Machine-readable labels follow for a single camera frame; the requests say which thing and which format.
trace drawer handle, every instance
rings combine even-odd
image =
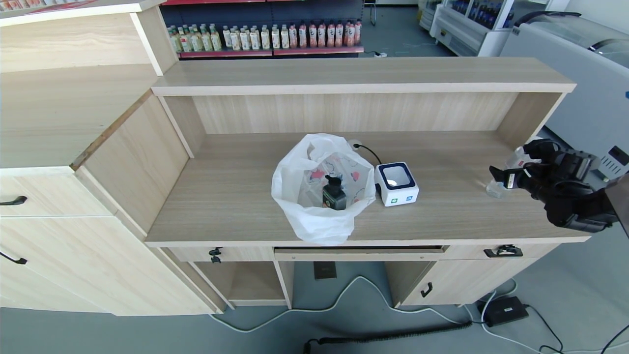
[[[20,195],[19,197],[15,198],[14,200],[10,202],[1,202],[0,205],[20,205],[20,204],[24,204],[26,199],[28,198],[26,198],[23,195]]]
[[[19,265],[25,265],[26,262],[28,262],[24,258],[20,258],[18,260],[14,260],[13,258],[7,256],[6,254],[4,254],[2,252],[0,252],[0,256],[5,257],[7,260],[12,261],[13,263],[16,263],[16,264],[19,264]]]
[[[512,244],[504,244],[498,247],[495,253],[491,249],[484,249],[483,251],[489,258],[517,258],[524,256],[522,250]]]
[[[427,291],[422,290],[421,297],[426,297],[428,294],[430,294],[431,291],[432,291],[432,282],[428,282],[428,290]]]

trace gray floor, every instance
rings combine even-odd
[[[450,55],[443,47],[429,45],[431,39],[417,27],[413,9],[381,8],[378,15],[377,31],[365,25],[366,50],[398,56]],[[417,47],[405,46],[405,43]],[[600,349],[629,323],[628,252],[629,240],[620,226],[594,235],[586,243],[565,244],[516,277],[520,284],[516,295],[545,316],[564,341],[566,350]],[[337,279],[320,281],[314,281],[311,263],[298,263],[294,305],[309,309],[327,307],[356,275],[373,280],[390,302],[382,263],[339,263]],[[510,286],[510,283],[504,284],[500,290],[507,291]],[[435,308],[452,319],[467,319],[466,312],[455,306]],[[228,311],[221,318],[249,328],[283,310],[281,307],[241,307]],[[325,314],[291,313],[251,334],[236,333],[209,316],[114,317],[0,309],[0,320],[0,352],[10,354],[290,354],[301,353],[303,343],[310,338],[425,328],[446,323],[427,312],[394,313],[387,309],[378,292],[362,281],[347,291],[333,311]],[[528,319],[493,331],[534,348],[542,344],[557,345],[533,313]],[[629,333],[619,338],[620,342],[626,340],[629,340]],[[479,325],[474,325],[453,333],[368,345],[315,345],[313,354],[321,353],[524,354],[532,351],[491,337]],[[629,353],[629,346],[607,353]]]

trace refrigerator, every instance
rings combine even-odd
[[[518,20],[502,57],[536,57],[577,83],[546,122],[573,149],[601,159],[604,180],[629,170],[629,35],[540,11]]]

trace white plastic bag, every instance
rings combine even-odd
[[[327,174],[341,178],[347,196],[345,210],[323,207]],[[374,167],[344,138],[308,134],[277,165],[271,195],[297,237],[317,244],[341,244],[354,229],[354,217],[376,199]]]

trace power adapter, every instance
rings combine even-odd
[[[482,313],[483,308],[485,308],[485,303],[480,303],[478,311]],[[514,296],[490,302],[481,321],[484,321],[488,327],[493,327],[527,317],[528,312],[526,308],[518,297]]]

